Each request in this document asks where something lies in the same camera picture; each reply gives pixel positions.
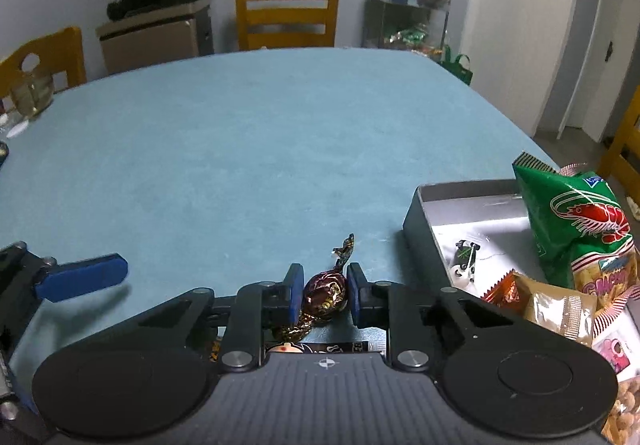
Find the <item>gray ribbed panel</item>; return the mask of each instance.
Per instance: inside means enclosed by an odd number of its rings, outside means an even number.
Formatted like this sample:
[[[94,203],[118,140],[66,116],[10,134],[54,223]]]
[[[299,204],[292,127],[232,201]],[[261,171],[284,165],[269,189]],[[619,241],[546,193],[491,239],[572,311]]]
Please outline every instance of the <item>gray ribbed panel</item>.
[[[331,358],[333,367],[319,365]],[[56,438],[47,445],[79,445]],[[188,421],[136,445],[506,445],[474,427],[425,375],[400,373],[378,353],[273,353],[251,373],[226,375]],[[597,434],[546,445],[605,444]]]

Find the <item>bag of nuts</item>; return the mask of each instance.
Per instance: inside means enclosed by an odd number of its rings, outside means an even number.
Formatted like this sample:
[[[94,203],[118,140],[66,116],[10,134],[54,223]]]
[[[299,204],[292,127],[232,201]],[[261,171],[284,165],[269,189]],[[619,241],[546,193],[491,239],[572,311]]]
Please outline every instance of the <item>bag of nuts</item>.
[[[640,443],[640,377],[621,381],[602,434],[614,445]]]

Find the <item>black circular cover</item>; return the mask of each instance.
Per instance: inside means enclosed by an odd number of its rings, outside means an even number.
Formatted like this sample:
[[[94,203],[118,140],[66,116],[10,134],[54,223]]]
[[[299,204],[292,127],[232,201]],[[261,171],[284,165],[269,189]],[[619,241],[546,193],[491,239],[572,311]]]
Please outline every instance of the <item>black circular cover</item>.
[[[573,435],[602,422],[616,396],[610,365],[587,348],[465,348],[448,359],[444,390],[460,412],[500,433],[523,439]]]
[[[206,365],[187,349],[62,349],[38,368],[33,399],[60,430],[98,439],[167,427],[204,396]]]

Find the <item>wooden chair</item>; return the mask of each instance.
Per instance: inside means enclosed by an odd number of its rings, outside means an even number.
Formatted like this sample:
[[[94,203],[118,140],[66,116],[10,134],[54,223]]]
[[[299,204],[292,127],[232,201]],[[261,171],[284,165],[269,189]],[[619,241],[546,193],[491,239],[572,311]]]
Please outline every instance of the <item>wooden chair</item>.
[[[30,40],[0,62],[0,98],[8,96],[11,86],[24,77],[26,72],[22,71],[22,64],[32,53],[40,59],[36,67],[42,66],[52,74],[66,72],[69,88],[86,82],[82,32],[80,28],[70,26],[55,34]]]
[[[338,0],[325,0],[326,8],[260,8],[247,9],[249,1],[236,0],[236,22],[240,50],[267,48],[303,48],[308,46],[333,46]],[[324,34],[314,32],[265,32],[254,34],[250,29],[267,24],[322,24]]]
[[[640,157],[640,131],[637,127],[639,118],[640,86],[636,89],[609,151],[603,155],[597,171],[598,175],[605,180],[610,174],[618,178],[626,193],[638,204],[640,204],[640,174],[620,153],[626,146]]]

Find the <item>door handle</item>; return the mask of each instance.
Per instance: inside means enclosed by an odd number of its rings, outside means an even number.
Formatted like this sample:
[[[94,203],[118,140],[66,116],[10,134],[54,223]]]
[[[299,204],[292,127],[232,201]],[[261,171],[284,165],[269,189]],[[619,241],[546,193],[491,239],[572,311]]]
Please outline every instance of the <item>door handle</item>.
[[[609,62],[611,55],[613,53],[613,41],[609,41],[609,47],[607,48],[607,55],[604,57],[604,62]]]

